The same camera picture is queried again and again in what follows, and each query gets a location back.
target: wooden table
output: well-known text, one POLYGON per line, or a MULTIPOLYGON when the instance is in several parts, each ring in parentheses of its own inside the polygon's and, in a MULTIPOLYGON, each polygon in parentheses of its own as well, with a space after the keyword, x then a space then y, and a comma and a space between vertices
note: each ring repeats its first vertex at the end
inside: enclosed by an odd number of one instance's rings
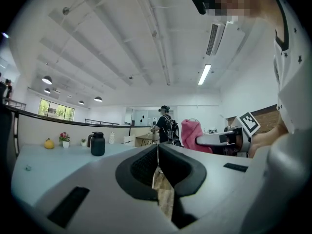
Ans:
POLYGON ((142 140, 142 143, 141 143, 141 146, 142 146, 143 142, 145 145, 148 145, 149 142, 151 142, 151 144, 153 143, 156 144, 156 142, 159 140, 159 135, 146 134, 146 135, 138 136, 136 138, 142 140))
POLYGON ((123 144, 105 144, 105 154, 93 156, 91 149, 83 146, 56 146, 48 150, 40 145, 25 145, 14 166, 12 195, 34 206, 44 193, 87 163, 133 148, 123 144))

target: white bottle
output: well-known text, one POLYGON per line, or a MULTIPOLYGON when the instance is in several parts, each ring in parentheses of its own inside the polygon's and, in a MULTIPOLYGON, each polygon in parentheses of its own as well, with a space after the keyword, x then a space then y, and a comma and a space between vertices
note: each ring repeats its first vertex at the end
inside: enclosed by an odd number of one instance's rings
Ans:
POLYGON ((109 143, 110 144, 115 143, 115 133, 114 132, 111 132, 111 134, 109 135, 109 143))

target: white shirt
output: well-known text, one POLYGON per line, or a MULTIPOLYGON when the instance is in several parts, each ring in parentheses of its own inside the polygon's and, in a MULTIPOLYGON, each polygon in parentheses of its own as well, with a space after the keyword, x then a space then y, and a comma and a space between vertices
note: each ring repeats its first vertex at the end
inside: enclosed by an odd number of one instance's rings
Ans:
POLYGON ((284 43, 274 40, 277 109, 288 129, 312 128, 312 46, 309 36, 286 0, 277 0, 284 20, 284 43))

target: gray floor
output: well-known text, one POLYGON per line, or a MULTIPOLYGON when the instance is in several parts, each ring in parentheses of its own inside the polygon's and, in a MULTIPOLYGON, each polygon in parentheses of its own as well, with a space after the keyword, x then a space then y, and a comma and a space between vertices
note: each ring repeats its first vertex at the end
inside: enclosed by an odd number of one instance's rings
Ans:
POLYGON ((171 220, 175 192, 159 167, 155 171, 154 189, 158 192, 159 207, 171 220))

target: person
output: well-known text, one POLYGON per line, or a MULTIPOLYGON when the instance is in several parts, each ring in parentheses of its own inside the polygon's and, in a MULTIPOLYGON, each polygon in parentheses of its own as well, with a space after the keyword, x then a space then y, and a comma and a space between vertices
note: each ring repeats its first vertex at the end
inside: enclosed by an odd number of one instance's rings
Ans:
POLYGON ((201 14, 262 18, 275 28, 273 68, 278 84, 277 125, 254 135, 249 157, 263 146, 295 130, 312 127, 312 104, 303 95, 312 91, 312 48, 309 36, 286 0, 201 0, 194 2, 201 14))
POLYGON ((5 80, 5 85, 7 86, 7 92, 6 92, 6 98, 11 99, 11 94, 12 94, 12 86, 11 86, 11 80, 6 79, 5 80))
POLYGON ((161 108, 158 110, 161 114, 161 117, 159 118, 155 127, 151 129, 152 132, 159 131, 160 143, 168 143, 168 122, 172 120, 171 116, 169 115, 169 110, 170 107, 161 106, 161 108))

